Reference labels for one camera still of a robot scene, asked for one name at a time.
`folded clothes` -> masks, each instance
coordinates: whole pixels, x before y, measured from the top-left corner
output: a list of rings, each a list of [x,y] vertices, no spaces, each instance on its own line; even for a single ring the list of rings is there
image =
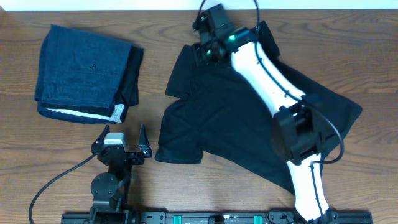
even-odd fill
[[[37,111],[74,123],[122,123],[138,104],[143,54],[129,42],[51,25],[40,51]]]
[[[279,71],[307,95],[324,102],[320,111],[345,137],[362,107],[328,90],[278,61],[279,48],[265,22],[259,42]],[[166,95],[180,98],[164,113],[155,159],[177,164],[200,163],[203,151],[231,160],[294,193],[286,162],[271,146],[272,116],[252,86],[230,62],[195,65],[191,46],[184,46],[169,79]],[[339,141],[322,122],[325,158]]]

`wood grain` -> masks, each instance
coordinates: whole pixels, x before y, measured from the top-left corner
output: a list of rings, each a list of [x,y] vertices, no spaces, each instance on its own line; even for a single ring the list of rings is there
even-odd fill
[[[0,17],[0,223],[28,223],[36,192],[51,178],[90,156],[103,125],[72,124],[36,112],[34,90],[41,43],[50,24],[90,30],[145,48],[140,104],[129,109],[124,132],[135,148],[139,125],[157,149],[164,109],[175,101],[165,88],[195,11],[7,12]],[[251,27],[254,11],[230,11]],[[375,223],[398,219],[397,11],[262,11],[281,59],[363,108],[346,138],[346,154],[325,166],[332,207],[370,210]],[[236,164],[205,153],[201,164],[146,160],[134,167],[130,202],[167,210],[268,210],[294,206],[294,196]],[[97,160],[49,187],[34,208],[37,223],[60,223],[65,211],[88,211],[90,184],[106,167]]]

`black t-shirt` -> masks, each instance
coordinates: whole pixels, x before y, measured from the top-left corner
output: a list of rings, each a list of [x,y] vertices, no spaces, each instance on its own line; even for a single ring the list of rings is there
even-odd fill
[[[362,107],[337,95],[278,61],[279,49],[263,21],[259,42],[282,74],[307,95],[317,94],[319,108],[345,137]],[[251,85],[230,62],[197,67],[191,46],[184,46],[166,95],[179,97],[164,113],[155,159],[177,164],[200,163],[203,150],[240,166],[294,193],[287,164],[271,148],[272,116]],[[338,145],[327,123],[322,147],[326,157]]]

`wooden surface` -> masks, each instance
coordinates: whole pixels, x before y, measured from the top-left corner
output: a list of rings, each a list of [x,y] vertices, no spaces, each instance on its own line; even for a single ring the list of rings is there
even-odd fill
[[[7,12],[0,17],[0,223],[28,223],[33,196],[50,179],[90,156],[104,125],[41,117],[34,90],[41,43],[50,24],[134,41],[145,48],[138,106],[124,132],[131,147],[145,124],[157,150],[165,88],[183,44],[198,40],[195,11]],[[252,27],[254,11],[229,12]],[[323,186],[339,210],[370,210],[375,223],[398,219],[398,11],[262,11],[282,60],[363,113],[346,138],[338,164],[326,165]],[[60,223],[65,211],[88,211],[90,184],[106,166],[96,159],[51,185],[34,207],[36,223]],[[172,210],[268,210],[294,206],[294,196],[236,164],[205,153],[201,164],[147,159],[134,167],[130,202]]]

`white panel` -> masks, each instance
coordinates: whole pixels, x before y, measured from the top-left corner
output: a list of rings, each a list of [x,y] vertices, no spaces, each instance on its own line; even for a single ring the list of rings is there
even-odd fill
[[[398,0],[257,0],[261,9],[398,9]],[[0,0],[7,11],[197,10],[201,0]],[[204,9],[254,9],[251,0],[207,0]]]

